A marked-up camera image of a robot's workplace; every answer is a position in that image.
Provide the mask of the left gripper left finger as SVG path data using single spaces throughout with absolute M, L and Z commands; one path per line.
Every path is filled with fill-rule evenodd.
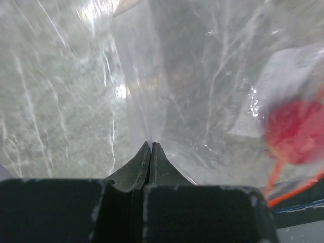
M 2 181 L 1 242 L 140 242 L 150 156 L 144 143 L 104 179 Z

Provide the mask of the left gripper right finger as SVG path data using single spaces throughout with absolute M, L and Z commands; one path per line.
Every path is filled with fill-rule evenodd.
M 143 195 L 144 242 L 278 242 L 262 193 L 248 186 L 191 184 L 153 144 Z

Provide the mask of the clear zip top bag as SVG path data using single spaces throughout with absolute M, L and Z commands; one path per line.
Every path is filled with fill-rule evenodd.
M 278 107 L 323 94 L 323 1 L 1 1 L 1 169 L 104 178 L 159 143 L 195 185 L 271 205 L 323 182 L 323 156 L 271 148 Z

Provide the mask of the red fake apple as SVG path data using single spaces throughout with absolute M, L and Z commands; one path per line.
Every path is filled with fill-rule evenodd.
M 265 125 L 270 151 L 293 165 L 323 158 L 323 104 L 315 100 L 288 102 L 271 112 Z

